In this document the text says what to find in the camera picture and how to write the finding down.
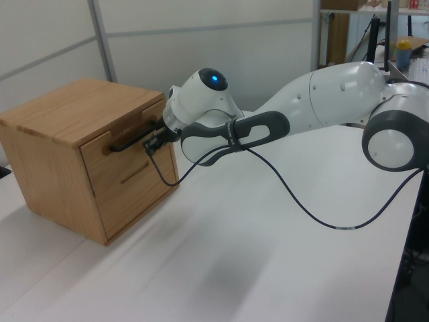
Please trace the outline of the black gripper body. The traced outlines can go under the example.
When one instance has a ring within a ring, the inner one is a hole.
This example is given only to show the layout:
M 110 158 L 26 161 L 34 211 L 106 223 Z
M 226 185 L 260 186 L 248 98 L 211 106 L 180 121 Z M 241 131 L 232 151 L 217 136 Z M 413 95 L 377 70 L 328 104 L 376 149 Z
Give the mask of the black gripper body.
M 159 145 L 166 145 L 169 143 L 177 142 L 180 139 L 180 134 L 181 131 L 177 133 L 176 131 L 173 131 L 168 128 L 167 126 L 163 126 L 159 130 L 157 130 L 156 138 L 158 140 Z

